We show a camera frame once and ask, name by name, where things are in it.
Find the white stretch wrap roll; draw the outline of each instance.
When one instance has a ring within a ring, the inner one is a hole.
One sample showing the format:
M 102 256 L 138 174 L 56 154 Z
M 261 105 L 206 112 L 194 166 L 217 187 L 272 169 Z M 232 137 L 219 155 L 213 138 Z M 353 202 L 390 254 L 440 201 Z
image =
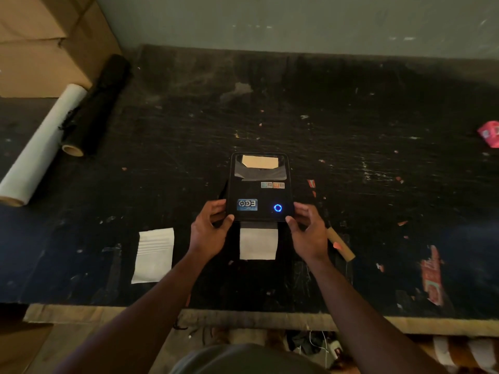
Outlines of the white stretch wrap roll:
M 59 126 L 86 94 L 79 85 L 67 86 L 0 183 L 0 202 L 10 206 L 29 202 L 60 148 Z

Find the hand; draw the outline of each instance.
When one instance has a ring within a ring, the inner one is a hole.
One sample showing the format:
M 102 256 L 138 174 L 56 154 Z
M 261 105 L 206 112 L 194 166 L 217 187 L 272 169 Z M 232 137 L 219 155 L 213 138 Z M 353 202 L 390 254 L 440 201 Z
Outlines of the hand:
M 227 231 L 234 221 L 234 215 L 228 215 L 220 228 L 212 225 L 213 222 L 224 218 L 225 205 L 225 199 L 206 202 L 194 223 L 191 224 L 189 252 L 201 255 L 206 262 L 221 251 Z
M 296 219 L 286 217 L 293 237 L 294 250 L 303 260 L 310 264 L 311 261 L 329 260 L 327 255 L 327 232 L 324 221 L 317 208 L 311 204 L 294 203 Z M 305 232 L 298 227 L 300 223 L 307 225 Z

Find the black table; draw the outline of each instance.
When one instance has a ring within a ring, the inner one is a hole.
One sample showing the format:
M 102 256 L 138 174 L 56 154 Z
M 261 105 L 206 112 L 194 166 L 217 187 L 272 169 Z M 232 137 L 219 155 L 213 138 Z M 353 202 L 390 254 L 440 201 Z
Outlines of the black table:
M 476 129 L 498 96 L 401 60 L 147 46 L 97 154 L 60 153 L 28 206 L 0 207 L 0 302 L 132 304 L 153 286 L 130 284 L 138 232 L 173 227 L 175 264 L 231 153 L 281 151 L 295 199 L 318 204 L 357 255 L 346 266 L 331 248 L 332 260 L 380 313 L 496 319 L 499 155 Z M 0 175 L 52 103 L 0 100 Z M 285 225 L 279 236 L 275 261 L 239 261 L 234 228 L 190 308 L 326 313 Z M 423 289 L 431 245 L 440 306 Z

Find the person's left hand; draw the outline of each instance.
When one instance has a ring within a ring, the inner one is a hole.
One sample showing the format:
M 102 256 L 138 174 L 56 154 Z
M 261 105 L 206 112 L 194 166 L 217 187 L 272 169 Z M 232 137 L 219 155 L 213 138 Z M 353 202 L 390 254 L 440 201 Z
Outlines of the person's left hand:
M 228 215 L 220 228 L 215 228 L 212 223 L 223 219 L 225 206 L 225 199 L 205 203 L 198 217 L 191 225 L 189 252 L 202 255 L 209 261 L 221 251 L 225 243 L 227 231 L 234 221 L 234 215 Z

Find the gray wall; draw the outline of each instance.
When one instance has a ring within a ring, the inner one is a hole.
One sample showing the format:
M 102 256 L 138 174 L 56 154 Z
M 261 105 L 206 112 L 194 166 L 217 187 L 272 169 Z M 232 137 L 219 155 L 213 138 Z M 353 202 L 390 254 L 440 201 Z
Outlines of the gray wall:
M 499 58 L 499 0 L 98 0 L 124 48 Z

